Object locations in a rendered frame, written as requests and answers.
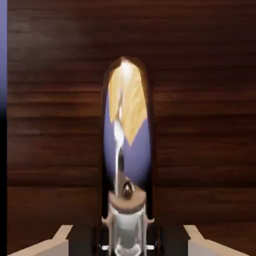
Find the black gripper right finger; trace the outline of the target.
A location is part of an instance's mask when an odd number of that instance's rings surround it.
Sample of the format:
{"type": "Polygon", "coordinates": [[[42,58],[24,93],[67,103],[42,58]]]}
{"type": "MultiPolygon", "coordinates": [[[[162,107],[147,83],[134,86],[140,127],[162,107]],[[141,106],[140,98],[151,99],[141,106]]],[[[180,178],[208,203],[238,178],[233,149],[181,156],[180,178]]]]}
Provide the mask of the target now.
{"type": "Polygon", "coordinates": [[[158,225],[159,256],[256,256],[256,223],[158,225]]]}

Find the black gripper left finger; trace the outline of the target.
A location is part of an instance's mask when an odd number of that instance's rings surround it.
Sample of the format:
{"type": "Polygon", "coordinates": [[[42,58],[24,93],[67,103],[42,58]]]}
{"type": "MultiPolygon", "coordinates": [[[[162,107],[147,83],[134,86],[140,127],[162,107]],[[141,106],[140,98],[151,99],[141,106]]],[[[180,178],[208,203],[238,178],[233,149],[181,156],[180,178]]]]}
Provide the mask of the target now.
{"type": "Polygon", "coordinates": [[[99,256],[97,229],[88,225],[62,225],[53,238],[7,256],[99,256]]]}

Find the curved shiny metal door handle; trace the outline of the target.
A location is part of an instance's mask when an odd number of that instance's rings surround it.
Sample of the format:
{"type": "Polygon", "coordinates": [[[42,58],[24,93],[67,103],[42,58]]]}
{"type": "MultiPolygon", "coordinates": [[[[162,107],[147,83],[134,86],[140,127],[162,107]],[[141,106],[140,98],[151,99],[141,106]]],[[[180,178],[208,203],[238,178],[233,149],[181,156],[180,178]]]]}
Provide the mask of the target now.
{"type": "Polygon", "coordinates": [[[144,64],[121,56],[103,79],[98,256],[155,256],[150,92],[144,64]]]}

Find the dark wood cabinet door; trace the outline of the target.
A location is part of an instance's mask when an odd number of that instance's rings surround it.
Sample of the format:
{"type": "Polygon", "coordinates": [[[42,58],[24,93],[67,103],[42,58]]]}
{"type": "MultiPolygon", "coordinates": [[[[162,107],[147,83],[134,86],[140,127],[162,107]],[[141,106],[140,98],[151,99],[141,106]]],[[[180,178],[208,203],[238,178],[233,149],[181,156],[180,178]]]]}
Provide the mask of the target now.
{"type": "Polygon", "coordinates": [[[103,77],[146,68],[153,213],[256,256],[256,0],[8,0],[7,253],[101,203],[103,77]]]}

